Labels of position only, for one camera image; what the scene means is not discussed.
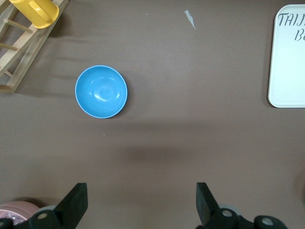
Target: yellow cup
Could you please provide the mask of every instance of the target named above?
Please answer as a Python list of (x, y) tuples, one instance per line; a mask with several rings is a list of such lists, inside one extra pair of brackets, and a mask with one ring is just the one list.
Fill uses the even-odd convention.
[(59, 15), (59, 8), (51, 0), (10, 0), (37, 29), (50, 26)]

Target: brown table surface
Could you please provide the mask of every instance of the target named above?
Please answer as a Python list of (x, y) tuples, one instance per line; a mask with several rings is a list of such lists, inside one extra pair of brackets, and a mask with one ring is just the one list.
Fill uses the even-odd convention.
[[(250, 221), (304, 229), (305, 109), (267, 100), (287, 4), (305, 0), (71, 0), (16, 93), (0, 95), (0, 203), (57, 204), (87, 182), (78, 228), (194, 229), (204, 181)], [(111, 119), (75, 100), (97, 64), (128, 85)]]

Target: bowl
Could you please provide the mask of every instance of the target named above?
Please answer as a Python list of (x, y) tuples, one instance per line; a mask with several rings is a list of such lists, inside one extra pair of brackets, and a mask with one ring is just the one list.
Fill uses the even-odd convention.
[(39, 207), (26, 201), (13, 201), (0, 205), (0, 218), (10, 218), (14, 225), (27, 221)]
[(83, 71), (76, 81), (75, 97), (78, 105), (95, 118), (110, 118), (126, 104), (127, 85), (112, 67), (92, 66)]

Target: wooden rack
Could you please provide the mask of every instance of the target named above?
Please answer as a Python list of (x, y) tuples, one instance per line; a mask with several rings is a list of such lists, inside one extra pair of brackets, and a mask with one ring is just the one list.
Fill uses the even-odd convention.
[[(53, 3), (60, 9), (58, 20), (69, 0), (53, 0)], [(0, 42), (0, 48), (7, 49), (0, 58), (0, 78), (4, 75), (10, 77), (6, 84), (0, 84), (0, 93), (15, 92), (57, 22), (56, 20), (51, 26), (44, 29), (36, 29), (33, 25), (25, 27), (13, 21), (17, 12), (18, 10), (8, 0), (0, 0), (0, 41), (2, 41), (9, 26), (24, 31), (13, 45)], [(17, 68), (13, 73), (9, 72), (8, 69), (16, 64), (17, 60), (20, 60)]]

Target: pink bowl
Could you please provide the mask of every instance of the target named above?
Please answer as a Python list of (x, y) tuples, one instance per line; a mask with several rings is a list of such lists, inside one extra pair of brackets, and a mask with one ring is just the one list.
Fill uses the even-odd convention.
[(39, 207), (32, 203), (13, 201), (0, 205), (0, 218), (10, 215), (14, 225), (16, 225), (31, 218), (38, 210)]

